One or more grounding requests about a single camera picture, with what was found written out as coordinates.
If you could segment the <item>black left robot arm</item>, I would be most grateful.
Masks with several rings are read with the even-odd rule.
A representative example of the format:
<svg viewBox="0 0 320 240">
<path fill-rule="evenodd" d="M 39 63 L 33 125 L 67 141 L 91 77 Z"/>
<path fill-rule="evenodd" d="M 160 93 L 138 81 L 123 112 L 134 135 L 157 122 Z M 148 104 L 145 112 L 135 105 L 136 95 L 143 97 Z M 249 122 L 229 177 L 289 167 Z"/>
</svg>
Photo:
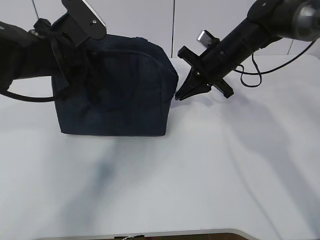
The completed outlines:
<svg viewBox="0 0 320 240">
<path fill-rule="evenodd" d="M 68 100 L 84 88 L 98 89 L 97 75 L 90 63 L 92 54 L 85 43 L 101 40 L 107 28 L 93 13 L 65 13 L 54 23 L 39 18 L 33 29 L 26 31 L 16 25 L 0 24 L 0 93 L 31 103 Z M 10 92 L 13 81 L 58 77 L 66 86 L 49 97 L 31 97 Z"/>
</svg>

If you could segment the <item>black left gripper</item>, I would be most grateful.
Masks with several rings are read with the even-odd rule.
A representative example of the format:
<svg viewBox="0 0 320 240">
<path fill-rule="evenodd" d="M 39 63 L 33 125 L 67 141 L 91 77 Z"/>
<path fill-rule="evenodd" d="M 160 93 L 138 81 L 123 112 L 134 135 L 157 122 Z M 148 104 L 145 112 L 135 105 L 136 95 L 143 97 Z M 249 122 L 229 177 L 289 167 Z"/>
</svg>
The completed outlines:
<svg viewBox="0 0 320 240">
<path fill-rule="evenodd" d="M 74 96 L 85 85 L 91 86 L 95 77 L 89 51 L 85 45 L 85 42 L 92 38 L 75 46 L 63 29 L 65 14 L 54 23 L 39 18 L 33 26 L 40 37 L 49 41 L 58 68 L 57 74 L 67 83 L 64 88 L 54 92 L 51 100 L 66 100 Z"/>
</svg>

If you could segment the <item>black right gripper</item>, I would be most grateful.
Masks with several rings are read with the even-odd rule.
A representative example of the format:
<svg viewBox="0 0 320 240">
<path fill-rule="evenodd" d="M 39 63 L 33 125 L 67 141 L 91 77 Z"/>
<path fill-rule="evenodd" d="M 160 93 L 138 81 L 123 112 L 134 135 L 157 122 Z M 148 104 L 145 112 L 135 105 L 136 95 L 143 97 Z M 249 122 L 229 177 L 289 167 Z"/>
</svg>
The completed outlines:
<svg viewBox="0 0 320 240">
<path fill-rule="evenodd" d="M 239 66 L 268 41 L 268 33 L 247 19 L 214 47 L 197 55 L 183 46 L 178 57 L 185 60 L 191 69 L 175 93 L 177 101 L 183 101 L 195 95 L 208 93 L 215 87 L 225 98 L 234 94 L 224 77 Z"/>
</svg>

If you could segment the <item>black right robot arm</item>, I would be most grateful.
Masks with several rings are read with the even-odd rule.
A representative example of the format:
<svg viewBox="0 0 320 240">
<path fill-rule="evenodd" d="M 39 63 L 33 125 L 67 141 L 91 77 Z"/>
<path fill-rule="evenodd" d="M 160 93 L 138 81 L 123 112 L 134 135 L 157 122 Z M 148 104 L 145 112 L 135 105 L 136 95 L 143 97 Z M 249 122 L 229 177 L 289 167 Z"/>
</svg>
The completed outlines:
<svg viewBox="0 0 320 240">
<path fill-rule="evenodd" d="M 202 54 L 197 55 L 186 46 L 178 51 L 178 57 L 190 65 L 190 71 L 175 99 L 182 101 L 212 88 L 229 98 L 234 91 L 224 77 L 256 51 L 281 39 L 314 44 L 319 38 L 318 0 L 257 0 L 246 18 L 225 38 L 203 30 L 197 39 L 205 47 Z"/>
</svg>

